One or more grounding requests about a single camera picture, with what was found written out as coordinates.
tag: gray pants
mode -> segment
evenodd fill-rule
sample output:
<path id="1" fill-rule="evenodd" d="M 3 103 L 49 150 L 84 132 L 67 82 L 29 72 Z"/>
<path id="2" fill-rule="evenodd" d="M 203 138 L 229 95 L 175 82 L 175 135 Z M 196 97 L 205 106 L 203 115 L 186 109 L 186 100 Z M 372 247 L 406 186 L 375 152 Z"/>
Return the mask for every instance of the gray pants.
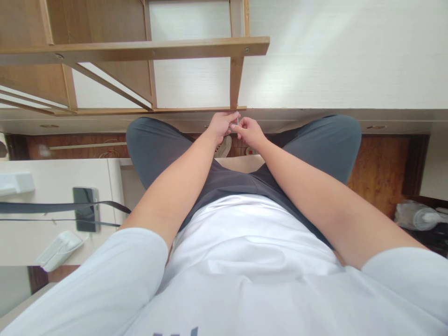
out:
<path id="1" fill-rule="evenodd" d="M 270 140 L 292 155 L 347 184 L 361 142 L 361 129 L 355 119 L 334 115 L 275 134 Z M 126 141 L 135 170 L 147 189 L 161 172 L 187 151 L 194 139 L 167 123 L 143 117 L 129 125 Z M 281 190 L 266 164 L 256 172 L 245 174 L 228 170 L 213 160 L 202 192 L 179 230 L 189 223 L 201 207 L 234 194 L 258 194 L 272 199 L 331 247 L 321 232 Z M 325 204 L 320 204 L 320 207 L 325 211 Z"/>

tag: black strap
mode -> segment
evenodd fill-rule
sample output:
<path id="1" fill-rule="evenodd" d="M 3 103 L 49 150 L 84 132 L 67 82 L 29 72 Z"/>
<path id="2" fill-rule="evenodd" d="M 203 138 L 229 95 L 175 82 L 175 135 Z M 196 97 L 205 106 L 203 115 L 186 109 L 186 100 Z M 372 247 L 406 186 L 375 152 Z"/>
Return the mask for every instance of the black strap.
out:
<path id="1" fill-rule="evenodd" d="M 61 212 L 61 211 L 70 211 L 70 210 L 79 210 L 84 209 L 96 204 L 106 204 L 110 205 L 113 208 L 116 208 L 124 213 L 130 214 L 131 211 L 121 205 L 120 203 L 114 201 L 101 201 L 101 202 L 93 202 L 93 203 L 60 203 L 60 204 L 39 204 L 39 203 L 9 203 L 9 202 L 0 202 L 0 213 L 2 214 L 23 214 L 23 213 L 50 213 L 50 212 Z M 55 221 L 78 221 L 84 223 L 91 224 L 99 224 L 99 225 L 107 225 L 107 226 L 116 226 L 119 227 L 119 224 L 105 223 L 105 222 L 97 222 L 97 221 L 86 221 L 80 219 L 11 219 L 5 218 L 0 219 L 0 221 L 27 221 L 27 222 L 55 222 Z"/>
<path id="2" fill-rule="evenodd" d="M 107 225 L 107 226 L 115 226 L 120 227 L 119 224 L 112 224 L 112 223 L 105 223 L 105 222 L 97 222 L 97 221 L 85 221 L 83 219 L 11 219 L 11 218 L 0 218 L 0 221 L 17 221 L 17 222 L 65 222 L 65 221 L 74 221 L 77 222 L 83 222 L 83 223 L 90 223 L 90 224 L 99 224 L 99 225 Z"/>
<path id="3" fill-rule="evenodd" d="M 38 203 L 9 203 L 0 202 L 0 213 L 15 214 L 15 213 L 50 213 L 60 211 L 70 211 L 84 209 L 96 204 L 106 204 L 116 208 L 124 213 L 130 214 L 131 211 L 114 201 L 101 201 L 94 203 L 60 203 L 60 204 L 38 204 Z"/>

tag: hand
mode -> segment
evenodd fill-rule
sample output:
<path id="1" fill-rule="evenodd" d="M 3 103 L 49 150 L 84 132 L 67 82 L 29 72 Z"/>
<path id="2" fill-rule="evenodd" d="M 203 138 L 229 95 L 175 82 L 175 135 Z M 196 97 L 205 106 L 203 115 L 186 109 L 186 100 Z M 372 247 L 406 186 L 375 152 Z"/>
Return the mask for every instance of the hand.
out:
<path id="1" fill-rule="evenodd" d="M 237 118 L 241 117 L 239 112 L 217 112 L 211 119 L 210 125 L 204 132 L 209 134 L 215 141 L 215 146 L 219 145 L 224 140 L 224 136 L 230 134 L 229 124 L 236 122 Z"/>
<path id="2" fill-rule="evenodd" d="M 263 144 L 268 141 L 263 134 L 258 123 L 251 118 L 244 117 L 239 121 L 239 125 L 231 125 L 230 128 L 238 133 L 238 139 L 243 139 L 243 141 L 260 152 L 260 148 Z"/>

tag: t-shirt sleeve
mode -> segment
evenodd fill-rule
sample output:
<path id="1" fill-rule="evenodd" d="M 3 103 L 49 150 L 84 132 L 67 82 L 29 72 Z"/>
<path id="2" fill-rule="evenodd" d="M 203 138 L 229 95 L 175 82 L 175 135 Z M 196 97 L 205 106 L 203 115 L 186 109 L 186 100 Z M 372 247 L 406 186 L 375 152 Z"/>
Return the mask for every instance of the t-shirt sleeve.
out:
<path id="1" fill-rule="evenodd" d="M 446 258 L 416 247 L 400 247 L 372 257 L 362 272 L 448 325 Z"/>
<path id="2" fill-rule="evenodd" d="M 156 293 L 167 258 L 156 233 L 120 230 L 1 335 L 121 334 Z"/>

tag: mobile phone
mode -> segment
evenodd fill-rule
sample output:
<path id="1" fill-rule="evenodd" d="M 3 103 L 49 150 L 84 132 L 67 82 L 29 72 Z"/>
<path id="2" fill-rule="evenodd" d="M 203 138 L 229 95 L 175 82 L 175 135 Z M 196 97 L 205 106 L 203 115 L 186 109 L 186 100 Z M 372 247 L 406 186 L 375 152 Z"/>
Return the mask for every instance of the mobile phone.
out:
<path id="1" fill-rule="evenodd" d="M 98 190 L 96 188 L 74 187 L 74 203 L 98 202 Z M 98 232 L 99 225 L 85 221 L 99 221 L 98 204 L 75 210 L 76 229 L 83 232 Z"/>

